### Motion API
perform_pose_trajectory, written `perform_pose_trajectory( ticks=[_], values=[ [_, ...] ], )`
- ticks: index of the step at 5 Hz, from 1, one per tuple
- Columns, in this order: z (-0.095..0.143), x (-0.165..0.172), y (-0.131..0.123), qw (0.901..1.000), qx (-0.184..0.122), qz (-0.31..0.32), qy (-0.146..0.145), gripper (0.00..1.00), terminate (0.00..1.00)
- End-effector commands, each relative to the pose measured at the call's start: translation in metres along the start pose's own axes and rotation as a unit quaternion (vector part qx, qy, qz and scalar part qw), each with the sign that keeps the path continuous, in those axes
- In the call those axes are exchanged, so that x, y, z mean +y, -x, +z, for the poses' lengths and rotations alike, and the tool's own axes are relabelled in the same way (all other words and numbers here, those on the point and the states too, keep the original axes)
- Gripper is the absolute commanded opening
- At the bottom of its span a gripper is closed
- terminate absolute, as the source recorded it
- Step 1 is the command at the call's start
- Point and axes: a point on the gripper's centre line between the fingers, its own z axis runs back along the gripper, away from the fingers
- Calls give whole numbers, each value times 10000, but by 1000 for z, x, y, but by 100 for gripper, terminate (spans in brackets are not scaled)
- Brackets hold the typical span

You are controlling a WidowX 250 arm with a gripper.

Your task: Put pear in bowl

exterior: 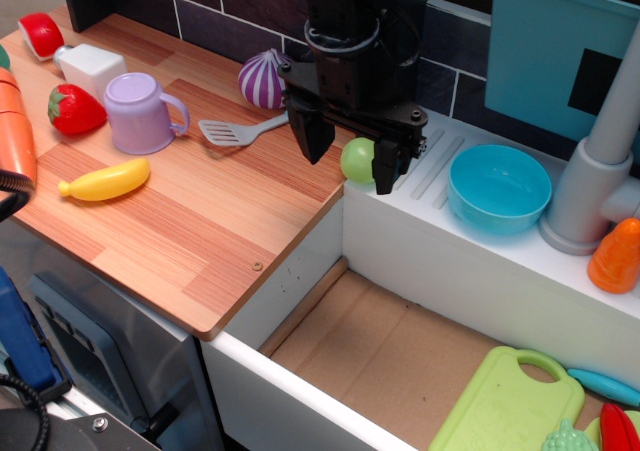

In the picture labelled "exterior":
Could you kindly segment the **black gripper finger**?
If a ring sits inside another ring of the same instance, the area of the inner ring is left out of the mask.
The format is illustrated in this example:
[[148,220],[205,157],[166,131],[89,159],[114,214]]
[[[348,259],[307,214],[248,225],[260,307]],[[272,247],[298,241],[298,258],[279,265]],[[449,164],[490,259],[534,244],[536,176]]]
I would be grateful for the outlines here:
[[372,175],[378,195],[390,194],[400,176],[407,173],[412,160],[409,147],[381,139],[374,143]]
[[324,120],[324,109],[316,101],[288,93],[285,97],[289,124],[303,156],[315,165],[335,139],[335,127]]

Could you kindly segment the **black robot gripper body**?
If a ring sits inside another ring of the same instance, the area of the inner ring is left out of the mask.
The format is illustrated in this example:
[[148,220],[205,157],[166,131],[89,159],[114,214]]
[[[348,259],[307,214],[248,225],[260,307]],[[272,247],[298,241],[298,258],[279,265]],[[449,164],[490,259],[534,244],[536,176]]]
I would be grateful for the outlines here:
[[422,129],[428,118],[391,77],[379,77],[374,58],[354,59],[318,54],[314,63],[283,64],[283,100],[288,93],[318,102],[324,120],[373,141],[401,143],[419,156],[426,150]]

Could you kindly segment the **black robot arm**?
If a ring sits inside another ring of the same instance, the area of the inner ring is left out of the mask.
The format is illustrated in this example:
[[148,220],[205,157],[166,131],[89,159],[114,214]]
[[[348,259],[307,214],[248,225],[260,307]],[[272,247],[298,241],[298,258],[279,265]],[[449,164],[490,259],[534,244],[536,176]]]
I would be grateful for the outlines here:
[[415,101],[426,0],[306,0],[310,63],[285,64],[283,99],[302,154],[317,163],[341,127],[374,143],[378,194],[426,148]]

